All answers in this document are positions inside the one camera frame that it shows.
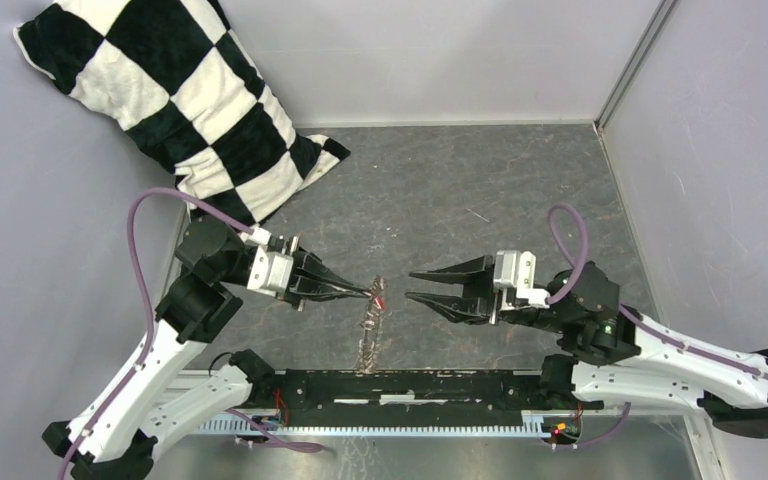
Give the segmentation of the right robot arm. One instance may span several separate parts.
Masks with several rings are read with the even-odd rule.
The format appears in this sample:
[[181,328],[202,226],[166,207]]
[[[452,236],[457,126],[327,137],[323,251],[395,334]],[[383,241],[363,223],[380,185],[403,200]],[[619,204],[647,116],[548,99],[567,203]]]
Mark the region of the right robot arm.
[[500,251],[417,278],[458,285],[459,295],[410,291],[456,324],[509,323],[556,335],[537,392],[551,408],[570,403],[657,406],[703,414],[726,433],[768,439],[768,349],[740,352],[673,331],[622,303],[593,262],[540,285],[528,252]]

